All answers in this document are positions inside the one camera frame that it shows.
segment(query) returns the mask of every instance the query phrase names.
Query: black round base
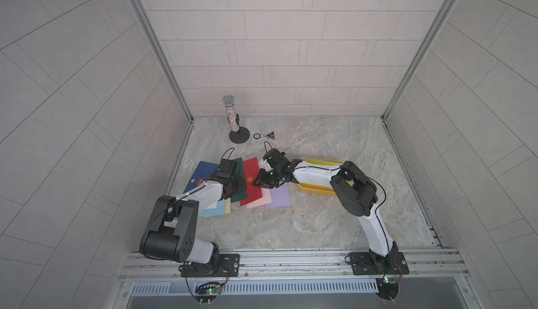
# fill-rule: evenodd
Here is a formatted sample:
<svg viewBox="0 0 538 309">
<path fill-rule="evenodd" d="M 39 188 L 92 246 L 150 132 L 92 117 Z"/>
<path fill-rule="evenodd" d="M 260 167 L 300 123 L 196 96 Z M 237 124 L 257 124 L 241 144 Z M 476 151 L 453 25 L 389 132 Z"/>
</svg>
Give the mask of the black round base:
<svg viewBox="0 0 538 309">
<path fill-rule="evenodd" d="M 245 143 L 250 137 L 250 131 L 243 126 L 239 127 L 239 131 L 230 131 L 230 141 L 234 143 Z"/>
</svg>

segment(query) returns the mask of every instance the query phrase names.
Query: microphone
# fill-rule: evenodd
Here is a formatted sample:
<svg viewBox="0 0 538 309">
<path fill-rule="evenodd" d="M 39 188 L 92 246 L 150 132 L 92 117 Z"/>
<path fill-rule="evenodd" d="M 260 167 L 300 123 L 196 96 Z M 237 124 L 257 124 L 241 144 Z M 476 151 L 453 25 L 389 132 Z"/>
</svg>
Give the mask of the microphone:
<svg viewBox="0 0 538 309">
<path fill-rule="evenodd" d="M 235 99 L 233 95 L 225 95 L 222 98 L 222 103 L 226 106 L 226 114 L 232 131 L 230 131 L 230 140 L 234 143 L 244 143 L 250 137 L 250 131 L 243 126 L 239 126 L 239 114 L 235 112 L 233 104 Z"/>
</svg>

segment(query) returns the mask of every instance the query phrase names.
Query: triangular sticker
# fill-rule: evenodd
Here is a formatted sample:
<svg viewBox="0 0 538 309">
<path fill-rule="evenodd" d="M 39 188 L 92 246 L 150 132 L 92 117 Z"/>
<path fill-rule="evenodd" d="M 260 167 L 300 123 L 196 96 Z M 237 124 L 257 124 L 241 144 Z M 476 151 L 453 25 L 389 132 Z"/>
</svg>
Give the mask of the triangular sticker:
<svg viewBox="0 0 538 309">
<path fill-rule="evenodd" d="M 270 133 L 265 134 L 264 136 L 268 137 L 268 138 L 271 138 L 271 139 L 274 139 L 274 131 L 271 131 Z"/>
</svg>

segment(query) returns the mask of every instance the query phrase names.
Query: metal vent grille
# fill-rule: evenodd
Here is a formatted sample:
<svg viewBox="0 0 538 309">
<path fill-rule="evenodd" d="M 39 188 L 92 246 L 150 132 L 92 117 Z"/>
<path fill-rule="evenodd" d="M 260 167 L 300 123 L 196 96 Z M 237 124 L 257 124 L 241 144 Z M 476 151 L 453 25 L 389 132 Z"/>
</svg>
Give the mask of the metal vent grille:
<svg viewBox="0 0 538 309">
<path fill-rule="evenodd" d="M 191 289 L 210 281 L 196 281 Z M 221 295 L 377 293 L 375 279 L 231 280 Z M 190 296 L 186 283 L 136 282 L 131 296 Z"/>
</svg>

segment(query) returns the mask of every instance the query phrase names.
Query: gray tiled wall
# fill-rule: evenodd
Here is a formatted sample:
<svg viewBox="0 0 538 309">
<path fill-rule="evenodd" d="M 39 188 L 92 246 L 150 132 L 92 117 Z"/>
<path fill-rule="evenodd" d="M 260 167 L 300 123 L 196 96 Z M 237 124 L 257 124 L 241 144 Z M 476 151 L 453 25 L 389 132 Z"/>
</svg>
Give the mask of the gray tiled wall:
<svg viewBox="0 0 538 309">
<path fill-rule="evenodd" d="M 490 308 L 538 307 L 538 0 L 458 0 L 388 125 Z"/>
<path fill-rule="evenodd" d="M 2 308 L 98 308 L 187 119 L 127 0 L 0 0 Z"/>
<path fill-rule="evenodd" d="M 195 116 L 380 115 L 442 0 L 141 0 Z"/>
</svg>

